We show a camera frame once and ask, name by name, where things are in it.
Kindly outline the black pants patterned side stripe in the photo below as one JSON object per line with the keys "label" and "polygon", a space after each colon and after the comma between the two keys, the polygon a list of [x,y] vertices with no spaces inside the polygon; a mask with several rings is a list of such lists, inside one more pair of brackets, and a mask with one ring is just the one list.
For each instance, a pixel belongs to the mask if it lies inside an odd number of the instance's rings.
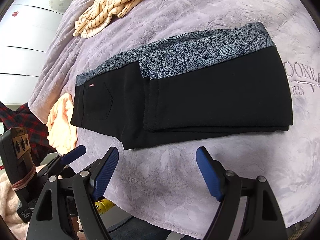
{"label": "black pants patterned side stripe", "polygon": [[292,99],[264,25],[185,33],[127,50],[76,77],[72,125],[126,150],[287,131]]}

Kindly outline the orange fleece garment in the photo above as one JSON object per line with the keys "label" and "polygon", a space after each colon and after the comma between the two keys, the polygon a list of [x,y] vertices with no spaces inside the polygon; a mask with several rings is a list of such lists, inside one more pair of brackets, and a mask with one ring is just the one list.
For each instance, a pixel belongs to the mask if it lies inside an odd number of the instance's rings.
{"label": "orange fleece garment", "polygon": [[65,93],[53,105],[48,115],[47,139],[59,155],[75,149],[78,140],[76,127],[71,124],[73,109],[72,96]]}

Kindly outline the pink fluffy sleeve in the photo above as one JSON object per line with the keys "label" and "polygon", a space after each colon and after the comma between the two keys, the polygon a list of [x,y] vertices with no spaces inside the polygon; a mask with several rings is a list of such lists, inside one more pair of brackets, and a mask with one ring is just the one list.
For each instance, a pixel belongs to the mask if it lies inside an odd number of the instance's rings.
{"label": "pink fluffy sleeve", "polygon": [[17,239],[25,240],[29,223],[23,222],[16,212],[19,198],[11,188],[11,183],[5,172],[0,179],[0,212],[9,229]]}

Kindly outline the red plaid garment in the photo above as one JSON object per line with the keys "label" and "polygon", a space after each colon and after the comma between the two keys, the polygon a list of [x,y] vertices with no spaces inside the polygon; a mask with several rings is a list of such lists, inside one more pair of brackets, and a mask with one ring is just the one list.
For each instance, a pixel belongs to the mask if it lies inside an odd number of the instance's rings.
{"label": "red plaid garment", "polygon": [[48,137],[48,128],[43,124],[29,109],[28,103],[12,110],[0,102],[1,122],[4,125],[4,131],[13,127],[25,127],[31,146],[31,157],[36,166],[39,166],[43,159],[50,153],[55,152],[55,148],[50,146]]}

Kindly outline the cream striped garment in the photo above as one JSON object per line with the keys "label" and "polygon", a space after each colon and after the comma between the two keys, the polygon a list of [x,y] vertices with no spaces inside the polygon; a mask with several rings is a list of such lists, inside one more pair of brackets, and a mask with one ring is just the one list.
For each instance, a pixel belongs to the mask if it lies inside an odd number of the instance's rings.
{"label": "cream striped garment", "polygon": [[143,0],[94,0],[75,21],[73,36],[90,38],[106,28],[113,16],[124,17]]}

